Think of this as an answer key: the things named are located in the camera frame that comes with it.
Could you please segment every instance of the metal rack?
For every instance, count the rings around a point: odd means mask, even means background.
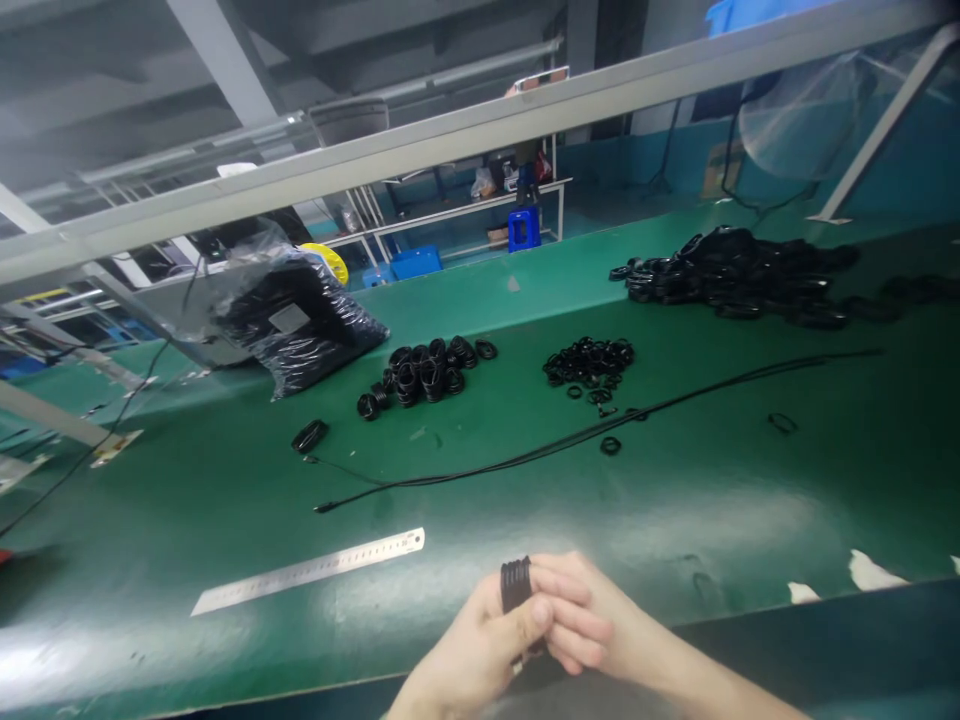
[[[941,25],[937,0],[842,0],[0,245],[0,284]]]

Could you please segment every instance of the workbench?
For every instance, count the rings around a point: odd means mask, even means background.
[[[699,305],[639,305],[607,280],[627,258],[754,222],[729,204],[704,205],[359,292],[391,328],[388,343],[275,403],[257,368],[181,380],[189,366],[168,350],[167,387],[122,427],[143,435],[108,466],[84,467],[0,542],[16,553],[0,567],[0,713],[153,718],[402,674],[480,577],[529,552],[582,550],[671,626],[787,605],[789,582],[825,599],[859,592],[853,549],[910,582],[953,575],[960,307],[918,306],[892,325],[828,333],[779,317],[721,320]],[[960,258],[956,227],[835,227],[785,210],[757,234],[862,243],[837,297],[873,294],[893,274],[949,274]],[[394,406],[372,423],[357,416],[357,396],[394,348],[454,334],[500,351],[466,371],[462,395]],[[595,423],[595,407],[549,387],[541,371],[583,335],[636,348],[614,396],[621,411],[799,356],[886,353],[624,426],[616,457],[588,441],[511,470],[311,511],[364,489],[290,449],[314,418],[331,427],[319,457],[383,479],[472,468]],[[78,392],[56,370],[44,376],[33,382]],[[799,430],[780,434],[772,412]],[[69,441],[53,449],[0,497],[0,526],[31,497],[23,493],[48,487],[81,452]],[[190,617],[208,588],[418,527],[421,552]]]

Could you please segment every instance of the metal ruler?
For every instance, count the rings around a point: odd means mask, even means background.
[[[423,528],[391,535],[365,545],[323,555],[313,560],[288,565],[263,575],[255,575],[246,580],[238,580],[229,585],[204,590],[190,617],[220,610],[231,605],[239,605],[247,600],[256,600],[265,595],[288,590],[298,585],[341,575],[351,570],[376,565],[384,560],[423,550],[426,534]]]

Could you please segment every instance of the finger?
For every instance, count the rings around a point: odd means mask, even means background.
[[[534,595],[503,617],[487,623],[498,658],[509,663],[542,638],[553,624],[553,606],[544,595]]]
[[[550,555],[548,553],[537,553],[530,556],[530,562],[538,567],[547,568],[563,575],[574,575],[577,570],[582,570],[590,565],[590,561],[580,552],[570,552],[566,555]]]
[[[569,675],[579,675],[583,672],[583,665],[567,655],[563,650],[560,650],[556,645],[547,643],[547,650],[554,659],[563,666],[563,669],[566,670]]]
[[[545,567],[530,567],[530,586],[534,592],[564,598],[577,605],[590,602],[590,588],[581,580]]]
[[[606,656],[603,646],[596,640],[577,635],[563,625],[554,624],[547,633],[547,641],[584,667],[597,667]]]
[[[581,637],[596,640],[601,645],[613,639],[613,623],[609,620],[562,598],[550,598],[550,604],[553,606],[555,624],[563,625]]]

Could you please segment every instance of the black cable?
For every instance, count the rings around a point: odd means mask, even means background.
[[[669,195],[673,192],[673,187],[667,180],[667,162],[670,160],[670,147],[673,145],[673,133],[677,129],[677,118],[680,115],[680,102],[683,98],[677,99],[673,104],[673,117],[670,119],[670,129],[667,130],[667,141],[663,148],[663,157],[660,159],[660,168],[650,176],[650,179],[641,186],[649,187],[653,192],[662,192]]]
[[[188,301],[189,298],[190,298],[190,293],[191,293],[191,291],[193,290],[193,285],[194,285],[194,283],[197,281],[197,275],[200,273],[200,265],[201,265],[201,263],[206,263],[205,258],[201,258],[200,261],[197,262],[197,266],[196,266],[196,268],[194,268],[194,271],[193,271],[193,276],[190,278],[190,282],[187,284],[187,289],[184,291],[184,294],[183,294],[183,302],[180,304],[180,317],[181,317],[181,319],[182,319],[183,316],[186,314],[187,301]],[[163,351],[166,350],[169,345],[170,345],[170,338],[167,338],[166,340],[164,340],[163,345],[160,346],[160,349],[157,350],[156,355],[154,355],[154,356],[153,356],[153,359],[150,361],[150,365],[147,367],[147,372],[146,372],[146,374],[144,375],[143,380],[140,382],[139,385],[137,385],[137,387],[136,387],[133,391],[131,391],[131,393],[130,393],[129,397],[127,398],[126,402],[123,404],[123,407],[120,408],[120,412],[119,412],[119,414],[117,415],[116,420],[113,421],[113,424],[110,426],[110,429],[107,430],[107,436],[108,436],[108,437],[109,437],[110,435],[113,435],[114,432],[116,431],[116,429],[120,426],[120,423],[121,423],[121,422],[123,421],[123,419],[124,419],[123,416],[124,416],[124,414],[127,412],[127,410],[129,409],[130,403],[133,402],[133,399],[134,399],[137,395],[139,395],[139,394],[140,394],[140,391],[143,390],[143,388],[145,388],[145,387],[147,386],[147,383],[148,383],[148,382],[150,382],[150,378],[153,376],[153,371],[154,371],[154,369],[155,369],[156,366],[157,366],[157,362],[160,360],[160,356],[163,354]],[[80,468],[80,466],[81,466],[84,462],[86,462],[86,461],[90,458],[91,455],[93,455],[93,453],[96,451],[96,449],[97,449],[98,447],[99,447],[99,445],[95,445],[95,446],[93,446],[93,447],[87,448],[86,452],[84,452],[79,458],[77,458],[77,461],[70,467],[69,470],[67,470],[66,473],[64,473],[63,477],[61,477],[59,480],[57,480],[57,481],[56,481],[53,485],[51,485],[45,492],[41,493],[41,495],[40,495],[36,500],[34,500],[30,505],[27,506],[26,510],[24,510],[22,513],[20,513],[17,517],[15,517],[13,520],[11,520],[11,521],[6,525],[6,527],[4,527],[2,530],[0,530],[0,538],[2,538],[4,535],[6,535],[6,534],[7,534],[8,532],[10,532],[11,530],[13,530],[13,528],[16,527],[16,526],[20,523],[21,520],[23,520],[25,517],[27,517],[27,515],[29,515],[30,513],[32,513],[34,510],[36,510],[37,507],[39,507],[40,504],[43,503],[44,500],[46,500],[48,497],[50,497],[54,492],[56,492],[56,490],[57,490],[58,488],[60,488],[61,485],[63,485],[67,480],[69,480],[69,479],[73,476],[73,474]]]
[[[780,210],[781,208],[785,208],[787,205],[791,204],[796,200],[800,200],[801,198],[804,198],[804,197],[812,197],[813,194],[817,191],[817,188],[820,186],[820,183],[814,180],[810,182],[803,190],[798,192],[796,195],[791,195],[783,202],[779,202],[776,205],[769,205],[767,207],[749,203],[743,198],[741,198],[739,195],[737,195],[733,190],[727,187],[727,173],[730,171],[730,151],[731,151],[731,148],[733,147],[734,130],[736,129],[736,126],[737,126],[737,120],[740,118],[740,110],[743,109],[744,103],[748,102],[749,100],[750,100],[749,95],[744,99],[742,99],[737,105],[737,109],[733,113],[733,117],[730,118],[730,129],[727,132],[727,150],[723,158],[723,175],[720,176],[720,189],[723,191],[724,195],[726,195],[728,198],[733,200],[737,205],[747,210],[752,210],[757,214],[757,218],[759,220],[763,220],[770,213],[774,212],[775,210]]]
[[[770,377],[772,375],[777,375],[783,372],[792,372],[794,370],[800,370],[808,367],[816,367],[820,365],[825,365],[831,360],[847,359],[847,358],[857,358],[857,357],[871,357],[875,355],[882,354],[882,350],[871,349],[871,350],[862,350],[858,352],[849,352],[849,353],[831,353],[831,354],[822,354],[822,355],[812,355],[809,357],[796,358],[793,360],[787,360],[780,363],[774,363],[772,365],[766,365],[764,367],[758,368],[756,370],[751,370],[749,372],[743,373],[741,375],[736,375],[732,378],[722,380],[720,382],[708,385],[706,387],[693,390],[684,395],[672,398],[670,400],[665,400],[663,402],[657,403],[656,405],[651,405],[643,409],[629,409],[623,415],[618,418],[611,420],[603,420],[595,425],[591,425],[588,428],[575,432],[567,437],[555,440],[551,443],[547,443],[535,450],[531,450],[528,453],[523,455],[518,455],[517,457],[510,458],[508,460],[503,460],[499,463],[494,463],[492,465],[487,465],[481,468],[475,468],[473,470],[465,470],[459,473],[452,473],[448,475],[434,475],[422,478],[414,478],[411,480],[398,480],[396,482],[386,483],[380,485],[376,488],[366,490],[361,493],[357,493],[351,497],[345,498],[343,500],[336,500],[324,503],[314,508],[314,512],[317,513],[327,513],[331,510],[335,510],[342,505],[347,503],[354,502],[355,500],[360,500],[365,498],[368,495],[380,492],[381,490],[388,490],[394,487],[425,487],[427,485],[438,485],[441,483],[451,482],[464,477],[471,477],[473,475],[480,475],[488,472],[494,472],[496,470],[506,470],[508,468],[517,467],[524,463],[531,462],[533,460],[538,460],[548,455],[560,452],[561,450],[566,450],[578,445],[586,440],[597,437],[598,435],[603,435],[613,430],[614,428],[625,425],[628,422],[635,420],[646,420],[651,414],[658,412],[660,410],[665,410],[668,407],[677,405],[686,400],[691,400],[693,398],[699,397],[700,395],[705,395],[716,390],[725,389],[738,385],[745,382],[752,382],[754,380],[760,380],[762,378]]]

